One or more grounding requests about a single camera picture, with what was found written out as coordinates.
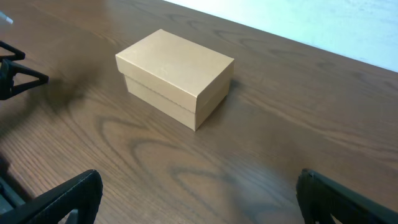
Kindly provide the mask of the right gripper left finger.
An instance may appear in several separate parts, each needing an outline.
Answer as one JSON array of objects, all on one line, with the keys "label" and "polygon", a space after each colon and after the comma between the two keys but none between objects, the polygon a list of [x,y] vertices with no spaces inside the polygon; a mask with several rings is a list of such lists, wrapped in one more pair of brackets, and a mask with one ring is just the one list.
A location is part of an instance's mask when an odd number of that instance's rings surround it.
[{"label": "right gripper left finger", "polygon": [[37,198],[1,215],[1,223],[58,223],[66,215],[73,223],[93,224],[103,195],[97,170],[87,170]]}]

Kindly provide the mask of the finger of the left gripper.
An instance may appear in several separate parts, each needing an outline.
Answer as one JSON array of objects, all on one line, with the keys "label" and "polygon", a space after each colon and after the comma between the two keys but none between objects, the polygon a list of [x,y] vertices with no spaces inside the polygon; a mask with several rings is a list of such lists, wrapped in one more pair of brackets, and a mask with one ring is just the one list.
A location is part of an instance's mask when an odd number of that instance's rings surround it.
[{"label": "finger of the left gripper", "polygon": [[43,73],[7,59],[1,62],[1,100],[8,100],[48,82],[49,77]]},{"label": "finger of the left gripper", "polygon": [[12,55],[2,55],[1,60],[7,59],[10,61],[15,61],[15,60],[24,60],[25,59],[25,53],[20,51],[19,49],[15,48],[3,41],[0,41],[0,46],[2,49],[5,49],[12,53]]}]

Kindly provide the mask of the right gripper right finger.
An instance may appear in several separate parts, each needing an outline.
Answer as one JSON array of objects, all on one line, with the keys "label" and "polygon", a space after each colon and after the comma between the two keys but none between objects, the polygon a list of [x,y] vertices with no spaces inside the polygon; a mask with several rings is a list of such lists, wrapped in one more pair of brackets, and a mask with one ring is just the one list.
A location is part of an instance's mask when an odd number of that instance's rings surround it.
[{"label": "right gripper right finger", "polygon": [[397,223],[397,212],[311,169],[299,175],[296,197],[306,224]]}]

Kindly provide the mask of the brown cardboard box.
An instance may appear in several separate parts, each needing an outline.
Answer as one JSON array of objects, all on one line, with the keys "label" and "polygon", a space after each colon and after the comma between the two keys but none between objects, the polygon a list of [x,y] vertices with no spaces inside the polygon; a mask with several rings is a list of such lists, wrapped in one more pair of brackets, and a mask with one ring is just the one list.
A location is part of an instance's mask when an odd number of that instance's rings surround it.
[{"label": "brown cardboard box", "polygon": [[159,29],[116,54],[130,93],[196,131],[228,94],[234,59]]}]

